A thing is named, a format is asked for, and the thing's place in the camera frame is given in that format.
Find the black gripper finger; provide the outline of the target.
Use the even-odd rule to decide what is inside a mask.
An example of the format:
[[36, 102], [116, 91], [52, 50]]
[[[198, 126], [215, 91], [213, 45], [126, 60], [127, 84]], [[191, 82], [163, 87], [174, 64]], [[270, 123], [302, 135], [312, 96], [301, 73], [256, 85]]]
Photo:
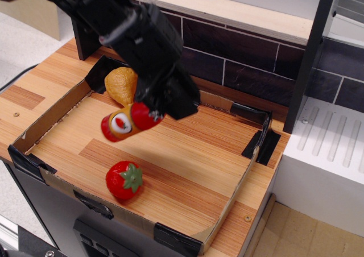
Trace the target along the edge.
[[200, 91], [180, 63], [173, 65], [162, 89], [163, 109], [170, 117], [179, 120], [198, 112]]
[[166, 114], [164, 103], [160, 96], [150, 92], [147, 88], [137, 87], [135, 101], [141, 102], [148, 108], [148, 116], [151, 118], [164, 118]]

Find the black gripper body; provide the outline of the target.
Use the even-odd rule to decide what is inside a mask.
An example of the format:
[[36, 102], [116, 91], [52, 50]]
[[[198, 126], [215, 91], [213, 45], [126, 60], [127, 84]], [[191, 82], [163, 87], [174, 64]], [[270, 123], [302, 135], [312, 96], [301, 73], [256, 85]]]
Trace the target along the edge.
[[123, 7], [120, 24], [110, 33], [110, 47], [137, 73], [136, 96], [157, 96], [169, 79], [185, 75], [183, 41], [160, 9], [151, 4]]

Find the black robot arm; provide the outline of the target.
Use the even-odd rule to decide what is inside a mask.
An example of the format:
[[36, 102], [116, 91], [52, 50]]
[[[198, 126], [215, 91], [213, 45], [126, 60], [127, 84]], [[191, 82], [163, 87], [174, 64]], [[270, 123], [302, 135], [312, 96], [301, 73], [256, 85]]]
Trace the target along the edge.
[[157, 6], [131, 0], [48, 1], [95, 32], [137, 73], [136, 101], [177, 120], [198, 111], [200, 92], [180, 62], [183, 40]]

